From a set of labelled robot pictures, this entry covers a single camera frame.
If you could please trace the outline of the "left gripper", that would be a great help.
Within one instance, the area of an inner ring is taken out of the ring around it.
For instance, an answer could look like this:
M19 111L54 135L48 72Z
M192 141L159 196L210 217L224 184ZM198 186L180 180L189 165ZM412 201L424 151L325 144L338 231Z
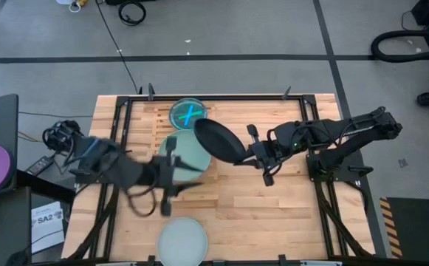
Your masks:
M160 212L163 216L171 215L171 204L169 197L174 197L175 192L179 194L184 190L202 185L200 182L173 184L175 169L175 159L172 156L176 148L176 138L168 137L165 143L166 155L155 155L148 163L143 163L143 172L140 178L140 185L148 185L153 192L154 188L162 188L163 195L160 202ZM189 171L203 172L203 170L190 166L181 160L176 162L177 168Z

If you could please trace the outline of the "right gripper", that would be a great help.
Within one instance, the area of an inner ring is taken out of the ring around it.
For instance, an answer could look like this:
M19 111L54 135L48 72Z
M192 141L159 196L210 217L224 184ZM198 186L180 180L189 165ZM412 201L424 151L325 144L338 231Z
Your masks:
M258 130L253 124L247 125L247 132L251 136L253 143L247 147L245 155L255 155L255 159L238 161L233 165L261 168L265 186L272 186L274 185L274 179L271 170L275 167L275 160L269 152L268 142L259 140Z

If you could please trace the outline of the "sage green plate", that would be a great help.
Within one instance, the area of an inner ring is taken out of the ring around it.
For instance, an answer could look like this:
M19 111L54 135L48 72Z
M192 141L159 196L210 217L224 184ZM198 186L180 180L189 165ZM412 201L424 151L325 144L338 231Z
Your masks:
M211 155L199 144L191 130L179 130L170 134L170 137L176 138L174 154L180 156L184 163L200 169L200 171L191 171L176 168L174 170L174 181L188 182L199 179L210 165Z

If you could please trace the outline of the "black plate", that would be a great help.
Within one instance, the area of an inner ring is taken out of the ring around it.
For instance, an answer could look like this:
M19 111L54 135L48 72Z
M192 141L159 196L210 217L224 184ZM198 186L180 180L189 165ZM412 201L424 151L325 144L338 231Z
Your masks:
M218 160L234 164L247 158L247 150L240 139L215 120L197 120L193 132L201 146Z

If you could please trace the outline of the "pale grey plate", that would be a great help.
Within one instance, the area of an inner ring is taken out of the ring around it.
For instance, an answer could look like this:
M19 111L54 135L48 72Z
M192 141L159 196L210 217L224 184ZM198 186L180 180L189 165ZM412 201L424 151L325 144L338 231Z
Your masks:
M199 266L207 254L207 234L195 219L171 219L157 238L157 257L163 266Z

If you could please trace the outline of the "blue translucent plate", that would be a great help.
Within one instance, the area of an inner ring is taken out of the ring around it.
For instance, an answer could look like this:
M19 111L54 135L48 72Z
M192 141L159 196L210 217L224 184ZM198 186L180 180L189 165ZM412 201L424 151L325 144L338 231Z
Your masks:
M177 130L191 130L198 119L207 118L207 107L196 98L182 98L173 104L169 121Z

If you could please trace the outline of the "black power adapter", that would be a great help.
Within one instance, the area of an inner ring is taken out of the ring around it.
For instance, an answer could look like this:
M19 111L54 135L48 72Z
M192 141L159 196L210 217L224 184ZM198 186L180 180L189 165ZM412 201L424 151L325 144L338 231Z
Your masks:
M39 160L37 160L35 163L33 163L29 168L27 168L25 171L28 174L31 174L33 176L38 176L43 171L45 171L47 168L49 168L54 163L53 157L43 156Z

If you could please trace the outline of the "white paper sheet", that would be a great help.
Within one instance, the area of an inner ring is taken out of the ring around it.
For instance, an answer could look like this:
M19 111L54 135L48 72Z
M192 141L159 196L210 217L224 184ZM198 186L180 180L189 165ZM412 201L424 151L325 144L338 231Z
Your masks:
M64 211L59 202L31 210L31 254L64 242Z

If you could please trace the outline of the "black hazard striped mat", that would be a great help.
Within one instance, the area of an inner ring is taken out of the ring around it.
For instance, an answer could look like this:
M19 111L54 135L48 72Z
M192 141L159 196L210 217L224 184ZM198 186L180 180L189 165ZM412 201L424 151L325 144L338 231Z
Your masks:
M429 199L380 198L394 259L429 262Z

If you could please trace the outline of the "dark grey cabinet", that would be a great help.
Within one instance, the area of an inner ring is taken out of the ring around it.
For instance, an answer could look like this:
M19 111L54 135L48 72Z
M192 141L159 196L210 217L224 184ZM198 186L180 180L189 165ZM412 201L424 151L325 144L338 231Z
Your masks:
M31 190L19 188L0 195L0 266L24 251L31 262Z

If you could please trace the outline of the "black aluminium rig frame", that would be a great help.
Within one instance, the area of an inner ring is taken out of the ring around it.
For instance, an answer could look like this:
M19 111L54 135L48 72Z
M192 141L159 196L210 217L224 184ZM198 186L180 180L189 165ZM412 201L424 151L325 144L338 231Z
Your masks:
M311 106L303 115L299 95L282 100L280 95L194 95L208 109L210 119L234 132L244 145L251 143L246 126L254 124L261 138L268 129L287 121L312 120ZM130 155L149 160L162 140L174 132L168 120L169 109L178 100L173 95L135 96L130 121L125 123L126 106L115 118L116 141L124 141ZM114 124L116 95L100 95L89 135L110 137ZM247 166L232 166L212 159L200 177L203 185L184 191L172 201L171 218L190 217L206 230L208 261L272 261L278 255L288 260L326 259L326 244L320 223L315 187L306 167L306 154L298 154L283 164L274 177L274 186L266 187L261 171ZM101 185L91 185L79 194L72 206L62 257L74 253L95 221ZM376 253L360 192L344 183L334 182L341 218L354 238L369 253ZM157 238L170 218L158 208L147 218L139 218L128 208L120 194L111 244L111 261L147 262L157 255Z

